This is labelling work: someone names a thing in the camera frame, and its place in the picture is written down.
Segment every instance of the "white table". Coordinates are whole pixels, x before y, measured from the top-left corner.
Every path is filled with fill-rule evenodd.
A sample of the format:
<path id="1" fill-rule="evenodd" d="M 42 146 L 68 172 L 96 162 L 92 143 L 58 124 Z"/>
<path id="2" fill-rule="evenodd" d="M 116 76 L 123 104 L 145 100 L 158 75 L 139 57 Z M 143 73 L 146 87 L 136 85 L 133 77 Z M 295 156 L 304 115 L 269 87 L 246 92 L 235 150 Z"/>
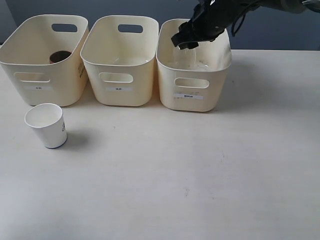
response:
<path id="1" fill-rule="evenodd" d="M 234 50 L 217 108 L 98 103 L 49 150 L 0 70 L 1 240 L 318 240 L 320 52 Z"/>

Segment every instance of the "paper cup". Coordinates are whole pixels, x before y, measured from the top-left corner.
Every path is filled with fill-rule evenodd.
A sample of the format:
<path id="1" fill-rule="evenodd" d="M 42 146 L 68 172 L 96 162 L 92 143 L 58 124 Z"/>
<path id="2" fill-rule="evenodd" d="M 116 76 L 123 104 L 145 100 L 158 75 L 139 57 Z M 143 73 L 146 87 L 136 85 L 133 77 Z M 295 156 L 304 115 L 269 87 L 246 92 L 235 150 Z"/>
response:
<path id="1" fill-rule="evenodd" d="M 48 149 L 59 148 L 67 141 L 64 115 L 58 105 L 44 103 L 35 106 L 26 113 L 24 121 Z"/>

